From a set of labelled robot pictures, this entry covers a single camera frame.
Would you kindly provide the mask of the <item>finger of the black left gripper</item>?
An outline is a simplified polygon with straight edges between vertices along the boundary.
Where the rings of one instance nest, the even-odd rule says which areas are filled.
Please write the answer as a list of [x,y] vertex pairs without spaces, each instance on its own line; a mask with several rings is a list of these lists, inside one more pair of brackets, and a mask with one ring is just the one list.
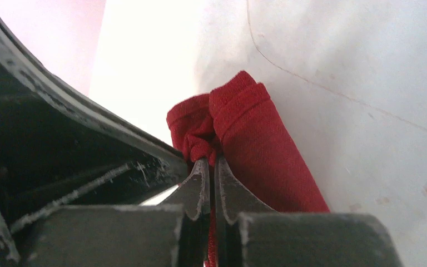
[[22,266],[59,207],[141,206],[186,175],[179,152],[50,74],[0,19],[0,266]]

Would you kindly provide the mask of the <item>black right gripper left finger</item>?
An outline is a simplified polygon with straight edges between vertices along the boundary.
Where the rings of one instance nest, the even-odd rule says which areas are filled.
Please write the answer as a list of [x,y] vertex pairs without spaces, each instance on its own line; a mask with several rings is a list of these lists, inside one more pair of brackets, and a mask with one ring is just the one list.
[[32,229],[22,266],[203,266],[209,182],[200,159],[159,205],[59,207]]

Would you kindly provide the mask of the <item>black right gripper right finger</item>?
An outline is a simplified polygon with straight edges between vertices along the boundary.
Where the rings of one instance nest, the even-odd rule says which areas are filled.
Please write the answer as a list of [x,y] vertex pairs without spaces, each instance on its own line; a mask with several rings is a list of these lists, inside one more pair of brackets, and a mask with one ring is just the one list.
[[213,184],[218,266],[402,266],[386,227],[372,215],[275,211],[223,157]]

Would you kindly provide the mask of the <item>red cloth napkin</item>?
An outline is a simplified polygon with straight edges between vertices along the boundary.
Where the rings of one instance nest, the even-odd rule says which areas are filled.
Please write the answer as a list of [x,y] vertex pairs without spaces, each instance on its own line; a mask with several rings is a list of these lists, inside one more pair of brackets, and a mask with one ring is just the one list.
[[214,166],[223,155],[235,177],[273,209],[329,211],[266,87],[246,71],[178,103],[166,120],[185,161],[207,158]]

